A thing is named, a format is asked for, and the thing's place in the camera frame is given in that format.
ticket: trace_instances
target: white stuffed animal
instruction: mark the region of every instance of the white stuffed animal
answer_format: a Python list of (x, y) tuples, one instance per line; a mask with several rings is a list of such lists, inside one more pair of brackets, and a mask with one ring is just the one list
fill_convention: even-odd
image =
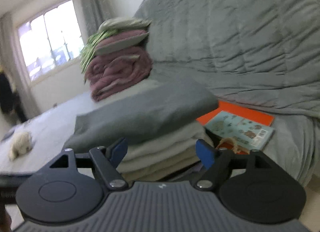
[(29, 132), (14, 133), (9, 151), (10, 161), (32, 150), (31, 135)]

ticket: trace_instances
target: quilted comforter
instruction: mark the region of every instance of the quilted comforter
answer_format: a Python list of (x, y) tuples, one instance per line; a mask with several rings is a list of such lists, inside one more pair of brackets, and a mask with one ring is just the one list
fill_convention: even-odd
[(264, 152), (306, 184), (319, 159), (320, 0), (144, 0), (151, 78), (189, 75), (275, 116)]

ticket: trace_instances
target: barcode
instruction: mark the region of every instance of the barcode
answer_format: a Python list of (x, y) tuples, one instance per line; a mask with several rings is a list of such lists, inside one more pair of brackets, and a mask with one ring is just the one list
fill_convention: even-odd
[(261, 137), (255, 137), (252, 139), (250, 145), (257, 147), (260, 144)]
[(267, 130), (261, 129), (260, 132), (257, 134), (259, 137), (264, 137), (268, 133)]

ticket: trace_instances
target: white bedsheet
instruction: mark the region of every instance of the white bedsheet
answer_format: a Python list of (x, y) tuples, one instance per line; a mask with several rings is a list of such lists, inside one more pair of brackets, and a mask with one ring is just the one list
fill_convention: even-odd
[(158, 86), (153, 80), (143, 80), (137, 85), (95, 103), (90, 93), (83, 93), (58, 107), (17, 127), (16, 131), (31, 132), (34, 148), (28, 154), (11, 162), (8, 158), (10, 140), (0, 144), (0, 172), (35, 172), (61, 152), (65, 141), (73, 134), (76, 116), (98, 109), (101, 106), (135, 95)]

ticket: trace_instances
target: black circular pad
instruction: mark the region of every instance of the black circular pad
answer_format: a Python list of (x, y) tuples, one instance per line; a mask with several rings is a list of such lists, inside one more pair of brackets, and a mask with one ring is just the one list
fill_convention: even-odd
[(251, 172), (227, 180), (219, 190), (223, 205), (248, 221), (276, 224), (298, 218), (304, 189), (289, 175)]
[(39, 195), (49, 202), (62, 202), (71, 199), (76, 192), (76, 187), (69, 182), (53, 181), (43, 185)]
[(103, 197), (94, 179), (68, 168), (43, 169), (17, 190), (24, 216), (45, 223), (76, 220), (91, 212)]

